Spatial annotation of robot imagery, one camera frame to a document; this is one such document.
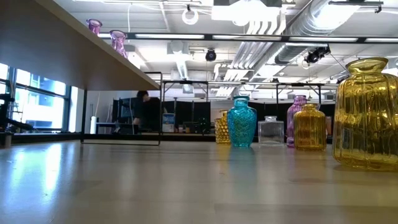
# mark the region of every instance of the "teal vase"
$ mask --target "teal vase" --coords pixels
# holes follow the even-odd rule
[[[234,96],[234,107],[228,111],[228,131],[234,147],[249,147],[256,131],[257,111],[248,107],[248,96]]]

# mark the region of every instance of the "purple glass vase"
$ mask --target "purple glass vase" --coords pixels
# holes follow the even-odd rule
[[[127,52],[124,49],[124,40],[126,40],[127,35],[120,30],[111,30],[109,33],[112,38],[112,48],[124,58],[127,58]]]
[[[294,147],[294,125],[293,116],[302,110],[302,106],[307,103],[305,95],[297,95],[294,97],[293,105],[287,110],[287,146]]]
[[[91,30],[95,35],[98,35],[100,33],[102,22],[96,19],[87,19],[86,22],[88,24],[89,30]]]

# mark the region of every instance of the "clear glass vase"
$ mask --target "clear glass vase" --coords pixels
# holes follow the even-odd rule
[[[228,133],[228,123],[226,120],[227,110],[221,110],[221,118],[216,119],[216,143],[217,144],[231,144]]]
[[[293,105],[287,110],[287,139],[286,143],[288,147],[294,147],[294,123],[293,116],[295,113],[302,110],[302,106],[307,103],[305,95],[297,95],[294,97]]]
[[[326,149],[326,117],[314,104],[306,104],[294,115],[294,148],[303,151]]]
[[[92,33],[94,33],[95,35],[98,35],[100,33],[102,22],[96,19],[87,19],[86,23],[88,25],[89,30],[92,31]]]
[[[266,116],[265,121],[258,122],[259,143],[277,145],[285,143],[284,122],[277,121],[276,116]]]
[[[124,40],[126,40],[127,35],[120,30],[111,30],[109,33],[112,38],[112,48],[124,58],[127,58],[127,52],[124,49]]]
[[[234,96],[234,107],[227,114],[229,139],[235,147],[249,147],[253,142],[257,111],[248,102],[248,96]]]
[[[347,64],[336,94],[333,157],[363,169],[398,171],[398,78],[381,73],[386,58]]]

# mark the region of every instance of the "amber vase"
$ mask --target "amber vase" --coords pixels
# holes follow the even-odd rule
[[[398,170],[398,78],[386,58],[347,64],[336,94],[333,157],[351,167]]]
[[[216,143],[217,144],[231,144],[229,141],[228,123],[226,120],[227,110],[221,110],[221,118],[216,119]]]
[[[325,114],[314,104],[306,104],[294,114],[294,148],[303,151],[326,149]]]

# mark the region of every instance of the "shelf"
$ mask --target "shelf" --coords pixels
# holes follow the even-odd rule
[[[158,90],[52,0],[0,1],[0,63],[86,90]]]

